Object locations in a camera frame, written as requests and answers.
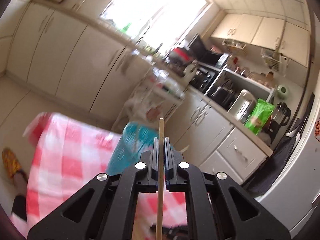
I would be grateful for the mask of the red white checkered tablecloth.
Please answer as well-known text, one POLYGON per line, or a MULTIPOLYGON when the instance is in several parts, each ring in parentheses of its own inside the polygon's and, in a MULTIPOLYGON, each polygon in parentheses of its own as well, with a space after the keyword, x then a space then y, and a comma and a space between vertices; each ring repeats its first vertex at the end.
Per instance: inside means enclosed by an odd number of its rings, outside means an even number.
POLYGON ((120 135, 60 113, 42 112, 23 136, 35 147, 27 184, 27 220, 10 220, 24 236, 94 176, 105 172, 120 135))

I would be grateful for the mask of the silver toaster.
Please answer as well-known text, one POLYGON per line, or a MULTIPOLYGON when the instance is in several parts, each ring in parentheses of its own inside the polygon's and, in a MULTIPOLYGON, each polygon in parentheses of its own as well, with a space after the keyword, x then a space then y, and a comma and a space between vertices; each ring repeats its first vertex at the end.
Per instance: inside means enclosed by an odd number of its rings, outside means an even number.
POLYGON ((236 120, 244 124, 255 108, 256 104, 257 100, 253 94, 248 90, 243 89, 228 110, 228 113, 234 116, 236 120))

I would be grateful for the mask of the white utility cart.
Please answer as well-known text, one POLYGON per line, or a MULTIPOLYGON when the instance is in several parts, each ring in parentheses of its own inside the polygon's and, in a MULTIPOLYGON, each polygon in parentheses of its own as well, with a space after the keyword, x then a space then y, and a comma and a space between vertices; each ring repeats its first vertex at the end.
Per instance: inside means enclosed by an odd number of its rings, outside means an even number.
POLYGON ((152 67, 124 103, 112 131, 121 133, 129 122, 158 129, 159 119, 165 117, 165 108, 180 106, 184 97, 183 88, 167 70, 152 67))

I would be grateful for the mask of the silver refrigerator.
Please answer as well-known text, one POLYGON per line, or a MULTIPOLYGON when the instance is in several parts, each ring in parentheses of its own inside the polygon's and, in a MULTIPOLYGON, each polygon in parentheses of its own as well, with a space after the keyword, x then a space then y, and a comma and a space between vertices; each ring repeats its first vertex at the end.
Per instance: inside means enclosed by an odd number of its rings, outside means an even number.
POLYGON ((256 198, 295 237, 319 208, 319 91, 293 156, 266 194, 256 198))

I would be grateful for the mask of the black glass coffee pot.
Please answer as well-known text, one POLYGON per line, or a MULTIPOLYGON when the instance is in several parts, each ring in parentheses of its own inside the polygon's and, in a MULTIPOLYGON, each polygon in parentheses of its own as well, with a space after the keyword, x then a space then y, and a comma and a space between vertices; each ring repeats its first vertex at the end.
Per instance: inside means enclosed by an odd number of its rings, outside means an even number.
POLYGON ((291 109, 289 109, 287 104, 284 102, 278 103, 271 115, 271 123, 267 130, 267 134, 270 136, 271 142, 276 138, 280 128, 288 124, 290 118, 291 109))

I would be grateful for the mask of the green snack bag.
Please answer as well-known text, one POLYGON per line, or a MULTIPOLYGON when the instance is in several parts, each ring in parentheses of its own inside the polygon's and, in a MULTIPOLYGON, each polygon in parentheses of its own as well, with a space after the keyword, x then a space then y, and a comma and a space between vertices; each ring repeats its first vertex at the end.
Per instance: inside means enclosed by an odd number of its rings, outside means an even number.
POLYGON ((263 99, 258 99, 255 108, 245 122, 245 127, 253 132, 254 135, 257 135, 266 124, 274 109, 275 105, 263 99))

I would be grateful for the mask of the yellow patterned slipper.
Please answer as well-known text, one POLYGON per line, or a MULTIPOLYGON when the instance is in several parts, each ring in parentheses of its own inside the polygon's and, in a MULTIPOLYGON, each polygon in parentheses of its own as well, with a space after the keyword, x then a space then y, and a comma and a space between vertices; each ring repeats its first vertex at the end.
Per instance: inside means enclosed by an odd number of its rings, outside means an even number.
POLYGON ((2 151, 2 160, 5 171, 9 179, 12 179, 14 175, 22 174, 22 166, 18 161, 15 153, 10 148, 4 148, 2 151))

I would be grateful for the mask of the teal perforated bucket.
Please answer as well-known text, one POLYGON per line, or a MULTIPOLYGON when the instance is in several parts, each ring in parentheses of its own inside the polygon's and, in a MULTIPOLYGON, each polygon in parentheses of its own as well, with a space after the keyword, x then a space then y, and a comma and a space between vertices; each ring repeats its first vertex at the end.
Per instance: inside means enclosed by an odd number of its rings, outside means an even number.
POLYGON ((108 163, 106 173, 110 176, 120 174, 140 160, 143 152, 151 150, 158 132, 137 122, 129 122, 108 163))

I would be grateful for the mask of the wooden chopstick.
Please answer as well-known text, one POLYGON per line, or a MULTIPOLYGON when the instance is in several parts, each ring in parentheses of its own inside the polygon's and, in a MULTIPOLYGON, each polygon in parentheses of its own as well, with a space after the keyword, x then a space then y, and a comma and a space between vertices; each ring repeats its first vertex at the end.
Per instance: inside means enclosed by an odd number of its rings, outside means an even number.
POLYGON ((158 139, 158 204, 156 222, 156 240, 162 240, 163 194, 164 194, 164 119, 159 120, 158 139))

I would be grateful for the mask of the black stovetop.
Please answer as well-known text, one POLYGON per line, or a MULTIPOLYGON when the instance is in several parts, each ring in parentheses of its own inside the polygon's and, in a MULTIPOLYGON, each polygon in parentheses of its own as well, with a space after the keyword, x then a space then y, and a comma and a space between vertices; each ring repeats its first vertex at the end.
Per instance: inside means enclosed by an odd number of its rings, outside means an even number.
POLYGON ((218 68, 206 67, 197 64, 196 73, 189 82, 189 85, 204 94, 213 84, 219 73, 220 70, 218 68))

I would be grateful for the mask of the green round teapot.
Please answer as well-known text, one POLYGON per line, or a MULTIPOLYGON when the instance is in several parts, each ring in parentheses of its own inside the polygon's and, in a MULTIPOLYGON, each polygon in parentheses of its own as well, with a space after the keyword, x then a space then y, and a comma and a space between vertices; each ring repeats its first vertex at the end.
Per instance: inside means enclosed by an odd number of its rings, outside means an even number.
POLYGON ((280 100, 286 100, 290 95, 290 90, 285 85, 278 85, 276 89, 276 96, 280 100))

